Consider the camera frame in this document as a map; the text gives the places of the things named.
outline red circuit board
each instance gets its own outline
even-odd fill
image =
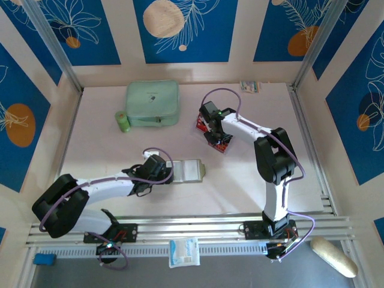
[[[201,118],[202,118],[202,116],[201,116],[201,114],[199,114],[197,117],[196,128],[199,129],[200,131],[202,131],[203,133],[205,133],[208,131],[208,128],[205,125],[205,123],[202,121]],[[216,145],[212,145],[212,144],[208,143],[208,145],[215,148],[217,151],[224,153],[225,150],[227,149],[227,147],[229,146],[231,138],[232,138],[231,135],[228,135],[227,140],[224,143],[216,144]]]

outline beige circle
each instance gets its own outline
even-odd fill
[[[22,0],[10,0],[11,2],[15,3],[16,5],[18,6],[21,6],[22,5]]]
[[[180,45],[180,46],[179,46],[179,50],[180,50],[181,52],[187,51],[187,47],[186,47],[186,45]]]
[[[280,4],[282,4],[282,3],[284,3],[286,0],[272,0],[271,2],[272,2],[272,4],[273,5],[280,5]]]
[[[179,7],[169,0],[156,0],[143,14],[144,26],[157,38],[175,36],[184,27],[184,16]]]

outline blue block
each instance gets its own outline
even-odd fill
[[[35,265],[47,265],[52,266],[55,262],[56,255],[55,254],[41,254],[37,253],[35,255],[34,264]]]

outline white packet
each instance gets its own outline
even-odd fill
[[[240,81],[240,88],[242,92],[258,93],[259,83],[256,81]]]
[[[169,241],[169,268],[199,265],[200,251],[197,238]]]

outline gray floor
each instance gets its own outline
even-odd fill
[[[121,259],[114,264],[121,264]],[[265,256],[201,257],[200,266],[169,269],[168,258],[132,258],[125,271],[110,271],[96,259],[58,259],[36,269],[33,288],[228,287],[228,288],[347,288],[354,287],[314,254],[308,243],[282,263]]]

